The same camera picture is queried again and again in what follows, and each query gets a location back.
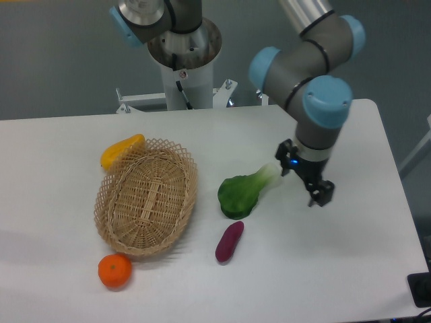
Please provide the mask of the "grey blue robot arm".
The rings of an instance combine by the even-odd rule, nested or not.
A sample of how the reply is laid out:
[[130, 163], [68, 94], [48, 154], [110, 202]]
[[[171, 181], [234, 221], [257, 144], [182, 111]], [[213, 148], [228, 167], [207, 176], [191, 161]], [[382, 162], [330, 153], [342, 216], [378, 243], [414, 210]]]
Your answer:
[[[260, 50], [248, 77], [297, 123], [277, 148], [282, 174], [294, 171], [324, 206], [335, 186], [323, 170], [353, 100], [350, 86], [331, 71], [354, 58], [366, 42], [363, 25], [337, 15], [328, 1], [282, 1], [301, 42], [292, 52]], [[218, 27], [204, 18], [200, 1], [119, 1], [110, 16], [132, 46], [146, 44], [159, 64], [169, 110], [213, 108], [213, 62], [222, 47]]]

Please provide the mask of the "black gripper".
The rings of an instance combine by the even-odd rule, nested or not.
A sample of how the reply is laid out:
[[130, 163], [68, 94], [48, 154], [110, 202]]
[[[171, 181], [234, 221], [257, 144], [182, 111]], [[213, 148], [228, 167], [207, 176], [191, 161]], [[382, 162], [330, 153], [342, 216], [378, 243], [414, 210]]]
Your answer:
[[279, 144], [275, 158], [281, 166], [281, 176], [293, 170], [302, 179], [310, 195], [309, 207], [324, 207], [332, 201], [335, 185], [323, 180], [322, 175], [329, 160], [328, 149], [312, 149], [298, 139], [286, 139]]

